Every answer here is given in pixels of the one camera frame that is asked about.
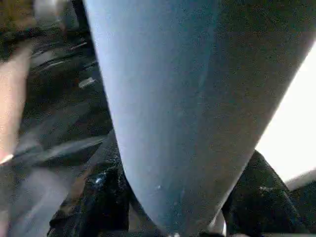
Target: bright light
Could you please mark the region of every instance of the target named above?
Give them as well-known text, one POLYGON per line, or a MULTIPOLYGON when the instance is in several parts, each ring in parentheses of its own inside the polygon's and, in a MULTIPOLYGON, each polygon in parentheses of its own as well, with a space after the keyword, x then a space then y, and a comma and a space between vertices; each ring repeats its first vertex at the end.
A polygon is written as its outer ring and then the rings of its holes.
POLYGON ((257 150, 287 182, 316 168, 316 43, 297 72, 257 150))

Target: hand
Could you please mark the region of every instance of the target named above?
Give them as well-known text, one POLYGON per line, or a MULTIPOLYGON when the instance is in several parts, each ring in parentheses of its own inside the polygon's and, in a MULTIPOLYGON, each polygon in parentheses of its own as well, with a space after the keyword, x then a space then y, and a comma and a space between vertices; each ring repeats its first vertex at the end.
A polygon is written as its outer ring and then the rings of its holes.
POLYGON ((0 63, 0 164, 17 144, 31 52, 28 45, 17 50, 8 62, 0 63))

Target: blurry hand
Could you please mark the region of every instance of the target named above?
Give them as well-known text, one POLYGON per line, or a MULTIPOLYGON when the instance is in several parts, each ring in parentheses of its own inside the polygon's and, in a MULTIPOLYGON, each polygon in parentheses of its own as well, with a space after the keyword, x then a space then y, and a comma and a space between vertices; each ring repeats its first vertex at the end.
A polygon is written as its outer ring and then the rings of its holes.
POLYGON ((29 45, 17 50, 8 62, 0 63, 0 164, 17 144, 31 51, 29 45))

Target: metal pole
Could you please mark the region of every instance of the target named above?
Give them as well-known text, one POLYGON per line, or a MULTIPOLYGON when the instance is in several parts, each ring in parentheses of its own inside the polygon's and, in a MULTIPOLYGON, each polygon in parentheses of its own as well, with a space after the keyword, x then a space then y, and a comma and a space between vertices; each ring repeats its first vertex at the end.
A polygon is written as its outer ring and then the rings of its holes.
POLYGON ((163 231, 196 234, 224 204, 312 45, 315 3, 85 6, 135 196, 163 231))

